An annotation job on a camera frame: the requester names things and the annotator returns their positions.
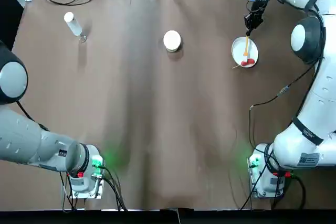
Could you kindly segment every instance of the wire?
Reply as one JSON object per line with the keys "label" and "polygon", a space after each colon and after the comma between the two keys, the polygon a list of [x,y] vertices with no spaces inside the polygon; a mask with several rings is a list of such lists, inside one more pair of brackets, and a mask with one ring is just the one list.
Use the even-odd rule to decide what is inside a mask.
{"label": "wire", "polygon": [[[269,154],[269,156],[268,156],[268,158],[267,158],[267,160],[266,160],[266,163],[268,163],[268,161],[269,161],[269,159],[271,158],[273,152],[274,152],[274,150],[272,150],[272,152]],[[245,205],[247,204],[247,202],[250,200],[250,198],[251,198],[251,196],[252,196],[252,193],[253,193],[254,189],[256,188],[256,186],[257,186],[258,181],[260,180],[261,176],[263,175],[264,171],[266,170],[266,167],[267,167],[267,166],[265,165],[265,166],[264,166],[264,169],[262,169],[262,171],[261,171],[261,173],[259,174],[259,177],[257,178],[257,180],[256,180],[256,182],[255,182],[255,184],[254,184],[254,186],[253,186],[253,188],[252,188],[250,194],[248,195],[247,199],[245,200],[244,204],[243,204],[242,207],[239,209],[239,211],[241,211],[241,210],[245,207]]]}
{"label": "wire", "polygon": [[292,175],[292,179],[296,180],[297,182],[299,182],[300,186],[301,186],[301,189],[302,189],[302,198],[301,198],[301,203],[300,203],[300,206],[299,206],[299,210],[303,209],[305,204],[306,204],[306,187],[305,185],[303,184],[302,180],[296,176],[296,175]]}
{"label": "wire", "polygon": [[115,198],[116,198],[116,201],[117,201],[117,207],[118,207],[118,210],[120,210],[120,209],[119,209],[119,206],[118,206],[118,202],[119,202],[121,208],[122,208],[124,211],[128,211],[127,208],[126,208],[126,206],[125,206],[125,204],[124,204],[124,202],[123,202],[122,199],[120,198],[120,196],[119,196],[117,190],[115,189],[115,188],[116,188],[115,185],[114,185],[111,181],[109,181],[107,178],[103,177],[103,179],[109,184],[109,186],[112,188],[112,190],[113,190],[113,192],[114,192],[114,194],[115,194]]}
{"label": "wire", "polygon": [[279,186],[280,186],[280,178],[278,177],[278,179],[277,179],[277,186],[275,188],[274,201],[273,201],[273,204],[271,205],[271,210],[274,210],[275,206],[277,204],[276,202],[277,202],[277,196],[278,196]]}
{"label": "wire", "polygon": [[[63,180],[63,177],[62,177],[62,173],[61,173],[61,172],[59,172],[59,176],[61,177],[62,186],[64,187],[64,189],[66,189],[66,186],[64,185],[64,180]],[[71,187],[71,182],[70,182],[70,180],[69,180],[69,183],[70,183],[70,195],[72,195],[72,187]],[[73,206],[74,199],[72,198],[72,201],[70,201],[70,197],[69,197],[68,195],[66,195],[66,196],[67,196],[67,199],[68,199],[69,204],[70,204],[70,206],[71,206],[71,211],[76,210],[75,207]]]}
{"label": "wire", "polygon": [[[22,110],[22,112],[26,115],[26,117],[32,121],[35,122],[35,120],[28,114],[28,112],[23,108],[23,106],[21,105],[21,103],[19,101],[16,102],[16,104],[19,106],[19,108]],[[40,128],[42,130],[45,130],[45,131],[49,131],[49,129],[47,127],[45,127],[44,125],[38,123],[38,125],[40,126]]]}
{"label": "wire", "polygon": [[257,106],[260,106],[260,105],[265,105],[265,104],[267,104],[267,103],[270,103],[270,102],[274,101],[274,100],[277,99],[278,97],[280,97],[280,96],[281,96],[283,93],[285,93],[285,92],[286,92],[286,91],[287,91],[287,90],[288,90],[294,83],[296,83],[296,82],[299,81],[303,76],[305,76],[305,75],[309,72],[309,70],[311,70],[311,69],[315,66],[315,63],[316,63],[316,61],[315,61],[313,64],[311,64],[310,67],[307,68],[307,69],[306,69],[306,70],[305,70],[299,77],[295,78],[294,81],[292,81],[290,84],[288,84],[287,86],[285,86],[284,88],[282,88],[282,89],[278,92],[278,94],[277,94],[276,96],[274,96],[273,98],[269,99],[269,100],[266,101],[266,102],[253,104],[253,105],[250,107],[250,109],[249,109],[249,111],[248,111],[248,140],[249,140],[249,143],[250,143],[252,149],[257,150],[257,151],[259,151],[259,152],[264,153],[265,155],[267,155],[265,152],[256,149],[256,143],[254,142],[254,139],[253,139],[253,140],[251,139],[251,110],[252,110],[252,108],[257,107]]}

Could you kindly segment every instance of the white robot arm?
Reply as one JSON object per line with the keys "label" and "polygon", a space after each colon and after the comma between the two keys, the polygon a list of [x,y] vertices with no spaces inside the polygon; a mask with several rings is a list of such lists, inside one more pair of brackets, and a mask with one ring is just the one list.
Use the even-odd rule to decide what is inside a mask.
{"label": "white robot arm", "polygon": [[78,198],[96,194],[102,181],[103,159],[93,145],[43,130],[36,122],[12,111],[7,104],[22,98],[28,87],[24,64],[0,41],[0,159],[68,172]]}
{"label": "white robot arm", "polygon": [[[301,20],[292,31],[291,46],[304,63],[316,63],[321,51],[323,57],[319,58],[319,66],[316,63],[316,77],[300,113],[272,144],[259,144],[249,158],[251,182],[254,185],[258,180],[254,194],[260,198],[283,193],[285,171],[336,165],[336,0],[285,1],[319,12],[325,28],[316,17]],[[322,30],[324,48],[320,40]]]}

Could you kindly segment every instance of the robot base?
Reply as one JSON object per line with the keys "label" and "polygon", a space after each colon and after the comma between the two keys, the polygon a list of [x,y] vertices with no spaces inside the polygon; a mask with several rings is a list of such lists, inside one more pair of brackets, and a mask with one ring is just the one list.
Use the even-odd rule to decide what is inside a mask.
{"label": "robot base", "polygon": [[[247,159],[248,175],[250,180],[250,190],[253,190],[254,185],[256,184],[257,179],[260,176],[260,173],[265,167],[264,154],[266,144],[259,144],[254,150],[252,156]],[[279,181],[278,192],[276,195],[277,182]],[[260,177],[257,185],[252,191],[251,196],[254,198],[275,198],[283,194],[283,186],[285,184],[285,177],[277,177],[272,174],[268,168],[265,169],[262,176]]]}
{"label": "robot base", "polygon": [[81,178],[71,179],[72,194],[78,199],[101,199],[103,194],[104,180],[103,169],[94,165],[104,165],[102,156],[93,145],[87,145],[89,150],[89,164]]}

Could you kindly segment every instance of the gray robot arm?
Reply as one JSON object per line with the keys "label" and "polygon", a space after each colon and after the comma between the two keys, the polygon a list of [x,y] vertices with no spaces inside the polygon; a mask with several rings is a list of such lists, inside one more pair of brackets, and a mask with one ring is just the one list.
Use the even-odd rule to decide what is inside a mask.
{"label": "gray robot arm", "polygon": [[11,110],[27,90],[24,64],[0,41],[0,159],[56,172],[68,172],[73,191],[89,198],[97,189],[103,159],[92,145],[43,130],[29,118]]}

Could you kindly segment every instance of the brown tabletop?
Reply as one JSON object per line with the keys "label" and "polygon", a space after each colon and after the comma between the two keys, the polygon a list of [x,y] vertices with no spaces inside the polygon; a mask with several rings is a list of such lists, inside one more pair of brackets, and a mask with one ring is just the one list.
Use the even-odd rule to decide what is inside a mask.
{"label": "brown tabletop", "polygon": [[[232,42],[245,34],[245,5],[93,0],[68,7],[33,0],[13,49],[29,74],[22,104],[50,130],[98,146],[121,178],[129,209],[236,209],[249,193],[248,109],[307,67],[290,49],[291,31],[303,14],[271,1],[251,36],[258,63],[232,69]],[[69,11],[88,34],[84,44],[63,20]],[[168,30],[182,37],[176,54],[163,46]],[[254,110],[257,143],[272,142],[286,128],[311,76]],[[0,170],[1,210],[60,209],[58,173],[7,162],[0,162]],[[334,178],[330,170],[303,174],[308,208],[335,207]],[[295,182],[289,192],[279,207],[299,205]],[[253,207],[268,209],[269,200],[254,200]],[[111,189],[106,186],[103,199],[88,200],[86,208],[115,209]]]}

